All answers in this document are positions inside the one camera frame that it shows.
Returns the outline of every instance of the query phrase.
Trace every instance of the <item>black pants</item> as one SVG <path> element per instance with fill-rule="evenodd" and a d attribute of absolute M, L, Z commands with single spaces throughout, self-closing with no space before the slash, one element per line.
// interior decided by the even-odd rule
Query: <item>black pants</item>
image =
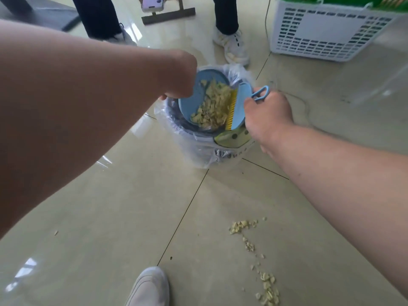
<path fill-rule="evenodd" d="M 215 25 L 225 35 L 238 31 L 237 0 L 214 0 Z"/>
<path fill-rule="evenodd" d="M 88 36 L 107 40 L 121 33 L 111 0 L 73 0 Z"/>

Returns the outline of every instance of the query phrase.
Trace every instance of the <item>metal stand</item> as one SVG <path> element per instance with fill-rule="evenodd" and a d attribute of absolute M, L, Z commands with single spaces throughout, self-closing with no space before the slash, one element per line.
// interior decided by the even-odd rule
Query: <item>metal stand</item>
<path fill-rule="evenodd" d="M 0 0 L 0 19 L 61 31 L 69 31 L 81 21 L 76 9 L 50 0 Z"/>
<path fill-rule="evenodd" d="M 180 6 L 179 10 L 175 10 L 174 12 L 169 12 L 169 13 L 162 13 L 162 14 L 156 14 L 155 12 L 153 12 L 152 16 L 142 17 L 143 24 L 144 25 L 156 24 L 158 22 L 164 22 L 164 21 L 169 21 L 173 19 L 185 18 L 185 17 L 196 15 L 196 10 L 194 7 L 184 9 L 183 0 L 178 0 L 178 1 L 179 1 L 179 6 Z"/>

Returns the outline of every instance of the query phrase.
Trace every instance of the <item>phone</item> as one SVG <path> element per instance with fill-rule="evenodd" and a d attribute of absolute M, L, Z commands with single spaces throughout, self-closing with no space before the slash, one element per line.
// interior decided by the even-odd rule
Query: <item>phone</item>
<path fill-rule="evenodd" d="M 164 0 L 143 0 L 142 12 L 161 12 L 164 9 Z"/>

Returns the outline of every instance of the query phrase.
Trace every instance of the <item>basket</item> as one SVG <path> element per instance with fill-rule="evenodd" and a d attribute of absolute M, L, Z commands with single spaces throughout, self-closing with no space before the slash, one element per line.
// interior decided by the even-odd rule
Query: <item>basket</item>
<path fill-rule="evenodd" d="M 336 4 L 277 0 L 272 52 L 345 62 L 404 13 Z"/>

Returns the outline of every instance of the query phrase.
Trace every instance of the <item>person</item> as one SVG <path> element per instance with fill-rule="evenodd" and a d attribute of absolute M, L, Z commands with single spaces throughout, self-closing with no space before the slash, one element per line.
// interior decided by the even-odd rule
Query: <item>person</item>
<path fill-rule="evenodd" d="M 72 0 L 88 37 L 116 44 L 136 45 L 118 20 L 112 0 Z"/>
<path fill-rule="evenodd" d="M 249 64 L 249 55 L 239 30 L 237 0 L 213 0 L 215 28 L 213 41 L 224 48 L 228 63 Z"/>
<path fill-rule="evenodd" d="M 190 96 L 197 61 L 184 51 L 112 45 L 1 20 L 0 34 L 1 238 L 93 165 L 158 97 Z M 408 297 L 408 157 L 297 126 L 278 92 L 259 104 L 246 99 L 244 109 L 262 150 Z M 126 306 L 140 305 L 169 305 L 159 267 L 138 277 Z"/>

